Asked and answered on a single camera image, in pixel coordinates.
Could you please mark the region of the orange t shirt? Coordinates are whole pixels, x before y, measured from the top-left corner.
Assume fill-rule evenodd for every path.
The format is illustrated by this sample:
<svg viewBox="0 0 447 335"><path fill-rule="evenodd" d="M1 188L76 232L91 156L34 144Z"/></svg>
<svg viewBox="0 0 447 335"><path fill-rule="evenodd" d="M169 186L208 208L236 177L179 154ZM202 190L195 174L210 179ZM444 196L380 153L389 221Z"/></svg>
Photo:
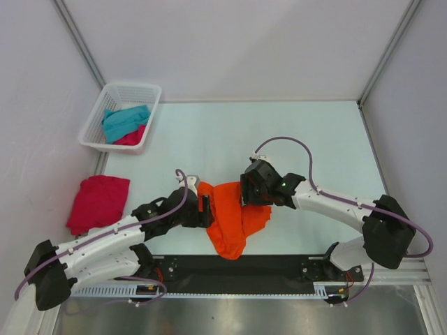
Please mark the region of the orange t shirt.
<svg viewBox="0 0 447 335"><path fill-rule="evenodd" d="M264 229L271 219L268 205L242 205L241 183L238 181L213 186L204 181L198 185L199 196L207 196L214 217L207 228L216 252L224 259L238 259L247 244L247 238Z"/></svg>

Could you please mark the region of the white plastic mesh basket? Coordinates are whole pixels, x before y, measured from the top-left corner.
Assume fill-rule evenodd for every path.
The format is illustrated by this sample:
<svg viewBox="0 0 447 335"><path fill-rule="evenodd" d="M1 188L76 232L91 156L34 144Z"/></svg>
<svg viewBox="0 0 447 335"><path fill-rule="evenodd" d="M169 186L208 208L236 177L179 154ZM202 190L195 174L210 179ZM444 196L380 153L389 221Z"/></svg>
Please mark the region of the white plastic mesh basket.
<svg viewBox="0 0 447 335"><path fill-rule="evenodd" d="M162 88L155 84L112 82L104 86L78 141L102 152L141 154Z"/></svg>

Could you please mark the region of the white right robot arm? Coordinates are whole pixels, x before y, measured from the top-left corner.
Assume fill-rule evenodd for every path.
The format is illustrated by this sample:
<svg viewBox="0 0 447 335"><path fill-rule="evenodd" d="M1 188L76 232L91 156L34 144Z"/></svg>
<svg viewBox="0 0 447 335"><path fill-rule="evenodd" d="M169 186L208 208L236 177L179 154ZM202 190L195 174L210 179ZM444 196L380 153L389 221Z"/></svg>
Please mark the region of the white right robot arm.
<svg viewBox="0 0 447 335"><path fill-rule="evenodd" d="M396 199L382 195L361 202L341 195L325 195L309 179L294 173L281 176L263 159L251 160L240 176L244 205L276 205L312 211L343 223L361 234L348 242L335 242L322 257L322 271L331 281L360 265L376 263L397 269L406 257L416 230Z"/></svg>

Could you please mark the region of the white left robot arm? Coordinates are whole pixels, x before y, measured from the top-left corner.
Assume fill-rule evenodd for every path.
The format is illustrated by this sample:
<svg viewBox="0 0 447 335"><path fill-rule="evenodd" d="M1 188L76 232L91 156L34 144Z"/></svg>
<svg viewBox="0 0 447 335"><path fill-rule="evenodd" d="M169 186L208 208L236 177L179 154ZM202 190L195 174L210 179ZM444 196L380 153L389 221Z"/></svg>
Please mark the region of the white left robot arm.
<svg viewBox="0 0 447 335"><path fill-rule="evenodd" d="M168 197L142 204L115 224L55 246L39 243L24 269L26 282L35 287L39 311L65 302L80 288L109 279L137 276L145 279L154 271L152 254L144 243L181 225L208 228L214 217L210 198L181 187Z"/></svg>

